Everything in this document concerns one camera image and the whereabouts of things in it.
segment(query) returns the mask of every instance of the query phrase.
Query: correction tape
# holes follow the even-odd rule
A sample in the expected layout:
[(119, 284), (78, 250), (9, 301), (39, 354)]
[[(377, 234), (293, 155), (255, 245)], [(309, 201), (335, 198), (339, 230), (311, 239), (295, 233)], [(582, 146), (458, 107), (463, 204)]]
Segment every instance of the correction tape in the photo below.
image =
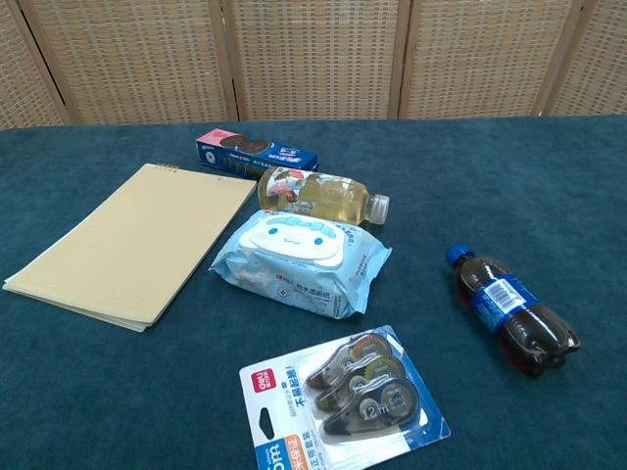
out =
[(401, 426), (414, 418), (419, 402), (418, 391), (408, 379), (378, 377), (326, 418), (323, 429), (328, 435), (353, 436)]
[(306, 383), (313, 389), (332, 387), (348, 365), (371, 353), (392, 355), (392, 348), (385, 338), (376, 333), (359, 335), (349, 343), (340, 346), (318, 370), (307, 378)]
[(377, 377), (405, 377), (403, 364), (392, 355), (368, 354), (349, 365), (336, 385), (315, 398), (315, 405), (323, 411), (343, 408), (359, 388)]

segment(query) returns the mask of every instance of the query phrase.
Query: notepad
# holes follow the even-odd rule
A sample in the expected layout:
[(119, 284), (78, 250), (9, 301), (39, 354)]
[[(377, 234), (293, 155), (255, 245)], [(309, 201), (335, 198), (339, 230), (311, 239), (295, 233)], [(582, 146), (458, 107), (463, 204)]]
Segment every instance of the notepad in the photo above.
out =
[(254, 181), (145, 164), (3, 289), (144, 331), (254, 188)]

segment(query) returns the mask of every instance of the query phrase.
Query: bottle label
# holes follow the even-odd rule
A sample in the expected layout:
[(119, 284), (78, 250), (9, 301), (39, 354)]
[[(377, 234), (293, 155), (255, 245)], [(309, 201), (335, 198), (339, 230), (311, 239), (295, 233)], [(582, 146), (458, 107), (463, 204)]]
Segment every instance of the bottle label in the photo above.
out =
[(517, 312), (536, 304), (536, 299), (515, 276), (506, 274), (490, 281), (472, 299), (472, 309), (494, 334)]
[(267, 181), (265, 194), (268, 197), (275, 197), (279, 201), (284, 200), (284, 206), (281, 205), (280, 207), (281, 211), (309, 215), (314, 209), (315, 201), (300, 200), (303, 188), (306, 186), (316, 188), (321, 195), (325, 185), (334, 183), (334, 186), (340, 184), (344, 189), (349, 189), (352, 182), (352, 179), (342, 176), (280, 166)]

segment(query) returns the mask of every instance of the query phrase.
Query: table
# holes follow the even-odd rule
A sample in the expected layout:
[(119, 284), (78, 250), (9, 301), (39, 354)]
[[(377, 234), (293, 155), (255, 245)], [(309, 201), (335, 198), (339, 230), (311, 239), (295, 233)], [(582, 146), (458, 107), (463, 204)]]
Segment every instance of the table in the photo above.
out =
[[(65, 126), (0, 132), (6, 278), (143, 163), (211, 172), (213, 127), (319, 152), (387, 194), (393, 253), (365, 316), (333, 320), (208, 272), (253, 197), (162, 318), (138, 334), (0, 292), (0, 468), (255, 468), (241, 367), (390, 324), (452, 429), (377, 468), (622, 468), (627, 461), (627, 117)], [(507, 262), (582, 349), (538, 380), (463, 309), (453, 243)]]

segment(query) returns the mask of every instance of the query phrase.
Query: wicker screen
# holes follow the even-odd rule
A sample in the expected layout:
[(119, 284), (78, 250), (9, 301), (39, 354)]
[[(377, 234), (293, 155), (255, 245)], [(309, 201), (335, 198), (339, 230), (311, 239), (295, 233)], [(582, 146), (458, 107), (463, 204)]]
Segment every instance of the wicker screen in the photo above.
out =
[[(220, 77), (228, 67), (218, 66), (217, 34), (223, 34), (223, 29), (216, 3), (22, 3), (78, 122), (235, 118), (235, 113), (227, 112), (229, 105), (234, 110), (232, 96), (227, 96), (228, 90), (232, 94), (232, 84)], [(218, 31), (213, 24), (219, 25)]]
[(0, 129), (63, 124), (52, 80), (15, 3), (12, 10), (0, 1)]
[(553, 114), (617, 113), (627, 113), (627, 1), (600, 0)]
[[(397, 21), (402, 59), (409, 2), (233, 0), (224, 7), (241, 118), (388, 116)], [(391, 108), (396, 117), (398, 106)]]
[(531, 114), (571, 5), (414, 1), (401, 118)]

